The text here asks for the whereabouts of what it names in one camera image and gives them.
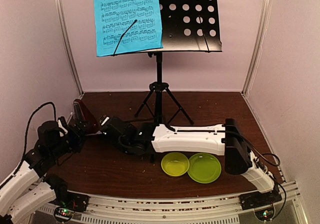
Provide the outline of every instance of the white wall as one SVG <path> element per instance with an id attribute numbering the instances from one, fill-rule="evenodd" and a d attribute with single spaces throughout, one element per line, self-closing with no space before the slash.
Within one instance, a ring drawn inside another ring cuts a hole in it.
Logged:
<path id="1" fill-rule="evenodd" d="M 172 90 L 241 91 L 263 0 L 218 0 L 223 53 L 165 53 L 163 80 Z M 93 0 L 62 0 L 75 64 L 85 91 L 147 91 L 156 61 L 147 54 L 96 57 Z"/>
<path id="2" fill-rule="evenodd" d="M 0 182 L 16 167 L 24 147 L 31 113 L 53 101 L 59 116 L 69 116 L 78 96 L 64 49 L 54 0 L 0 0 Z M 45 107 L 31 124 L 28 148 L 36 128 L 53 118 Z"/>
<path id="3" fill-rule="evenodd" d="M 320 211 L 320 0 L 273 0 L 249 103 L 313 223 Z"/>

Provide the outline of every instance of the perforated metal plate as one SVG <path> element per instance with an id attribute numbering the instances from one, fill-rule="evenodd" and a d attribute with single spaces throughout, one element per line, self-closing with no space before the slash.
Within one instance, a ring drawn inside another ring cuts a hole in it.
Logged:
<path id="1" fill-rule="evenodd" d="M 221 52 L 217 0 L 159 0 L 163 49 Z"/>

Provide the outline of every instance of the music stand tripod base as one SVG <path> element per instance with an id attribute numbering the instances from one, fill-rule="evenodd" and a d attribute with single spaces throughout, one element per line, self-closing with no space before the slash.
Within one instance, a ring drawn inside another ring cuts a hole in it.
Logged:
<path id="1" fill-rule="evenodd" d="M 171 97 L 171 99 L 174 101 L 174 103 L 177 105 L 178 110 L 173 114 L 173 116 L 170 118 L 170 120 L 167 122 L 168 124 L 178 115 L 179 112 L 182 112 L 184 116 L 188 119 L 191 125 L 194 124 L 194 121 L 190 118 L 190 116 L 187 114 L 185 109 L 181 106 L 181 104 L 178 102 L 178 100 L 175 98 L 175 96 L 172 94 L 172 92 L 169 89 L 169 84 L 166 82 L 162 82 L 162 59 L 163 54 L 162 52 L 149 52 L 149 57 L 152 57 L 152 55 L 156 56 L 156 66 L 157 66 L 157 81 L 151 83 L 149 85 L 149 93 L 146 96 L 146 98 L 143 100 L 141 106 L 139 107 L 138 111 L 134 115 L 136 118 L 139 116 L 139 113 L 144 108 L 144 106 L 147 107 L 151 115 L 154 117 L 154 121 L 156 123 L 163 123 L 163 106 L 162 106 L 162 93 L 163 91 L 166 91 L 168 95 Z M 148 105 L 148 100 L 152 96 L 152 94 L 155 92 L 155 108 L 154 113 L 152 112 L 151 108 Z"/>

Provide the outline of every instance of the table surface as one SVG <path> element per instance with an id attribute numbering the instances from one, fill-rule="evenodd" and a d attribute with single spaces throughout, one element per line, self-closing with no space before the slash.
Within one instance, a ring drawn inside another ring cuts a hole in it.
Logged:
<path id="1" fill-rule="evenodd" d="M 177 100 L 194 120 L 195 126 L 224 123 L 225 118 L 237 121 L 243 135 L 261 153 L 270 149 L 258 124 L 240 93 L 235 92 L 173 92 Z M 86 93 L 82 100 L 98 119 L 102 115 L 118 116 L 123 120 L 134 119 L 134 114 L 147 92 Z M 149 105 L 154 107 L 154 96 Z M 177 110 L 167 93 L 163 93 L 163 113 L 167 120 Z M 139 118 L 149 118 L 144 108 Z M 171 123 L 189 126 L 182 113 Z M 207 197 L 252 191 L 256 188 L 241 175 L 225 173 L 224 157 L 217 156 L 222 166 L 221 176 L 209 184 L 193 181 L 188 174 L 179 178 L 168 177 L 161 169 L 163 153 L 150 163 L 150 156 L 127 155 L 118 151 L 101 136 L 91 136 L 81 153 L 73 155 L 61 167 L 50 173 L 57 174 L 68 183 L 70 191 L 127 198 L 190 198 Z M 268 166 L 279 182 L 282 178 L 277 167 Z"/>

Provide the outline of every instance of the blue sheet of paper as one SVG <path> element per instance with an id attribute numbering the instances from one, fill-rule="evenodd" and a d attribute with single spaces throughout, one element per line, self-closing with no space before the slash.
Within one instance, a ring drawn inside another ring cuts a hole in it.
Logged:
<path id="1" fill-rule="evenodd" d="M 94 14 L 98 57 L 163 47 L 159 0 L 94 0 Z"/>

